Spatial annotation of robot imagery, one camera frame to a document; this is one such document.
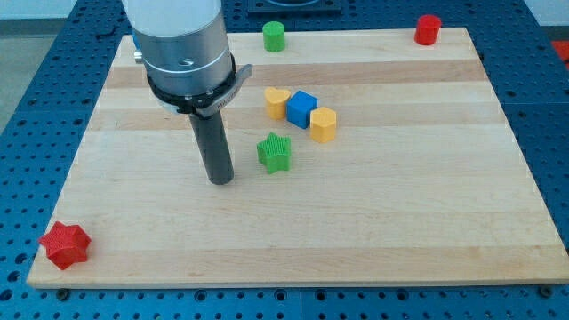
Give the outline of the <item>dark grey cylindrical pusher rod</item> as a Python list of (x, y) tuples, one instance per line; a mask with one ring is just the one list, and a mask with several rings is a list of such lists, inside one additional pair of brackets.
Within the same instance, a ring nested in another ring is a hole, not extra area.
[(190, 114), (188, 117), (208, 180), (214, 185), (231, 182), (234, 169), (221, 113), (208, 117)]

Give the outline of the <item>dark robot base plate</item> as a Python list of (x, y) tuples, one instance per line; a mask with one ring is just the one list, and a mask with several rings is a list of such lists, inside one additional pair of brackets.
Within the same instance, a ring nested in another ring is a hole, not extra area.
[(341, 0), (248, 0), (246, 6), (246, 14), (253, 17), (275, 14), (340, 14), (341, 12)]

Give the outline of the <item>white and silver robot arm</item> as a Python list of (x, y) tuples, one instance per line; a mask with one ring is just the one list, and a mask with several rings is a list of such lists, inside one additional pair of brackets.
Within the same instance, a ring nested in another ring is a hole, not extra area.
[(124, 0), (138, 59), (162, 104), (189, 117), (211, 183), (234, 178), (221, 109), (235, 98), (252, 65), (238, 68), (220, 0)]

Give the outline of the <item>black clamp ring flange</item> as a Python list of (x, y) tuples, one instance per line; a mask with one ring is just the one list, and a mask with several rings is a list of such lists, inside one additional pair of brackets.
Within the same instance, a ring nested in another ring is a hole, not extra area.
[(252, 76), (252, 64), (236, 69), (235, 58), (230, 55), (232, 71), (217, 87), (199, 95), (174, 95), (160, 89), (151, 76), (147, 76), (151, 91), (159, 103), (174, 114), (197, 115), (202, 118), (213, 116), (226, 107), (237, 95), (245, 80)]

